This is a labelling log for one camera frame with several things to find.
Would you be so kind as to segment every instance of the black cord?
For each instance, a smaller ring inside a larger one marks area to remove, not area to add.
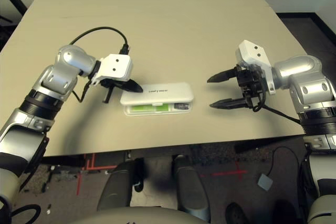
[[[119,54],[121,55],[127,55],[128,52],[129,52],[129,45],[128,45],[128,42],[127,42],[127,39],[126,39],[126,36],[121,32],[119,31],[118,29],[115,29],[113,27],[109,27],[109,26],[100,26],[100,27],[96,27],[96,28],[93,28],[93,29],[90,29],[90,30],[87,30],[86,32],[80,34],[79,36],[77,36],[72,42],[70,42],[70,45],[73,45],[74,43],[76,43],[80,38],[84,37],[85,35],[93,32],[93,31],[97,31],[97,30],[112,30],[112,31],[115,31],[116,33],[120,34],[121,37],[124,39],[124,44],[122,46],[122,48],[120,49],[119,51]],[[72,93],[74,94],[74,96],[76,97],[76,99],[79,101],[79,102],[82,102],[85,98],[85,95],[90,87],[90,84],[91,84],[91,80],[89,80],[85,86],[84,86],[84,89],[83,89],[83,93],[82,93],[82,96],[81,98],[79,98],[79,95],[77,95],[77,93],[75,91],[72,91]]]
[[[31,204],[31,205],[25,205],[23,207],[20,207],[12,212],[12,217],[18,215],[21,212],[27,211],[27,210],[35,210],[34,216],[26,222],[26,224],[32,224],[34,223],[35,220],[39,217],[41,213],[41,207],[36,204]]]
[[[259,74],[259,73],[258,73],[258,79],[259,79],[259,82],[260,82],[260,85],[261,85],[261,90],[262,90],[263,95],[262,95],[262,99],[260,100],[260,95],[258,94],[260,102],[258,102],[258,105],[254,106],[252,108],[253,112],[258,112],[265,105],[265,102],[266,102],[266,88],[262,83],[261,74]]]
[[[293,121],[293,122],[298,123],[298,124],[301,125],[299,119],[292,118],[291,116],[288,116],[288,115],[282,113],[281,111],[275,110],[275,109],[273,109],[273,108],[271,108],[271,107],[269,107],[269,106],[267,106],[267,105],[265,105],[265,104],[264,104],[262,107],[263,107],[265,110],[268,110],[268,111],[270,111],[270,112],[273,112],[273,113],[275,113],[275,114],[277,114],[277,115],[281,115],[281,116],[283,116],[283,117],[285,117],[285,118],[287,118],[287,119],[289,119],[289,120],[291,120],[291,121]]]
[[[272,153],[272,164],[271,164],[271,168],[269,169],[269,172],[266,174],[267,176],[270,175],[270,173],[272,172],[273,170],[273,166],[274,166],[274,154],[275,152],[278,150],[278,149],[281,149],[281,148],[285,148],[285,149],[288,149],[289,151],[291,151],[293,153],[293,155],[295,156],[295,159],[297,161],[297,164],[298,164],[298,173],[299,173],[299,169],[300,169],[300,163],[299,163],[299,159],[298,159],[298,156],[295,154],[295,152],[291,149],[291,148],[288,148],[286,146],[278,146],[275,148],[275,150],[273,151]]]
[[[88,92],[88,89],[89,89],[91,83],[92,83],[91,80],[89,80],[89,81],[85,84],[81,98],[79,98],[79,96],[76,94],[76,92],[74,92],[74,90],[72,91],[72,93],[75,95],[76,99],[77,99],[79,102],[82,102],[82,101],[84,100],[85,95],[86,95],[86,93]]]
[[[27,183],[30,181],[31,177],[35,174],[37,168],[38,168],[38,165],[34,168],[34,170],[32,170],[30,172],[30,174],[28,175],[26,180],[20,185],[20,190],[19,191],[21,191],[27,185]]]
[[[262,99],[261,100],[260,100],[260,97],[259,97],[259,101],[260,102],[258,102],[258,105],[254,106],[252,108],[253,112],[258,112],[261,108],[263,108],[265,110],[273,112],[273,113],[275,113],[277,115],[281,115],[281,116],[283,116],[283,117],[285,117],[285,118],[287,118],[287,119],[289,119],[289,120],[291,120],[291,121],[293,121],[293,122],[298,123],[298,124],[301,125],[299,119],[292,118],[291,116],[288,116],[288,115],[282,113],[281,111],[278,111],[276,109],[273,109],[273,108],[265,105],[265,102],[266,102],[266,88],[265,88],[265,85],[262,83],[262,78],[261,78],[260,75],[258,76],[258,78],[259,78],[259,82],[261,84],[261,90],[262,90],[262,94],[263,95],[262,95]]]
[[[87,35],[87,34],[93,32],[93,31],[104,30],[104,29],[112,30],[112,31],[117,32],[117,33],[120,34],[121,37],[124,39],[125,44],[128,45],[126,36],[125,36],[121,31],[119,31],[118,29],[115,29],[115,28],[113,28],[113,27],[109,27],[109,26],[100,26],[100,27],[96,27],[96,28],[87,30],[86,32],[84,32],[84,33],[82,33],[81,35],[77,36],[72,42],[70,42],[70,45],[73,45],[74,43],[77,42],[77,40],[79,40],[80,38],[84,37],[85,35]]]

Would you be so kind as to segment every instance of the small gray object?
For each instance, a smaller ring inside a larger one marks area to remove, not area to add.
[[[258,180],[258,186],[260,186],[265,191],[268,191],[273,184],[273,180],[267,177],[265,174],[262,173]]]

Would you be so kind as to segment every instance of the beige table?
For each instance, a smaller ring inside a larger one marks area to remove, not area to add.
[[[264,0],[35,0],[1,52],[0,125],[18,107],[59,47],[97,26],[123,31],[131,46],[132,78],[139,83],[188,82],[195,102],[189,114],[127,117],[115,90],[103,104],[103,87],[79,104],[71,96],[56,116],[46,155],[106,152],[155,146],[246,140],[302,134],[301,127],[261,110],[215,110],[208,105],[240,98],[235,79],[207,84],[236,64],[244,39],[265,48],[271,63],[305,54]],[[78,43],[102,58],[118,52],[121,38],[98,31]],[[87,80],[79,79],[81,92]],[[296,116],[288,91],[267,104]]]

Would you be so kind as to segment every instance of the gray floor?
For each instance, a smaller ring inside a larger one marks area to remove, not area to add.
[[[321,33],[310,19],[284,19],[283,22],[302,44],[307,53],[319,57],[325,73],[334,78],[336,47]],[[261,173],[268,172],[270,156],[277,146],[288,146],[302,159],[305,149],[302,139],[293,138],[259,150],[235,155],[233,143],[206,144],[201,146],[182,146],[157,148],[155,150],[136,150],[132,155],[145,156],[148,178],[141,193],[133,193],[132,206],[162,206],[176,209],[176,188],[171,177],[171,154],[180,152],[190,154],[195,167],[202,175],[202,181],[211,204],[212,223],[224,224],[225,208],[235,201],[244,209],[252,223],[270,223],[273,205],[277,199],[287,199],[297,208],[295,157],[286,149],[279,149],[270,174],[274,183],[266,192],[257,186]],[[241,175],[226,172],[245,170]],[[54,175],[45,193],[40,193],[48,172],[40,168],[27,188],[28,192],[19,194],[16,207],[26,204],[40,204],[42,212],[36,223],[68,223],[94,213],[108,175],[100,173],[82,174],[79,195],[76,195],[78,178],[76,175]],[[32,213],[22,213],[13,218],[13,224],[25,223]]]

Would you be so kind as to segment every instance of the robotic arm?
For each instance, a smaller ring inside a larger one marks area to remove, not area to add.
[[[96,60],[74,45],[59,49],[55,64],[43,71],[24,102],[13,111],[0,130],[2,211],[12,211],[15,197],[22,188],[19,184],[20,175],[37,168],[49,141],[46,133],[73,91],[77,76],[88,77],[88,84],[101,84],[109,88],[108,96],[114,86],[142,92],[142,88],[130,80],[131,69],[132,60],[128,55],[110,54]]]
[[[319,197],[307,217],[310,223],[336,222],[336,93],[331,81],[322,73],[322,64],[314,56],[296,56],[272,67],[262,47],[244,40],[236,51],[234,69],[218,73],[208,82],[222,82],[236,77],[243,98],[224,99],[210,106],[217,109],[264,108],[299,123],[310,155],[302,162],[305,185],[309,193]],[[266,92],[289,89],[298,119],[291,118],[265,105]]]

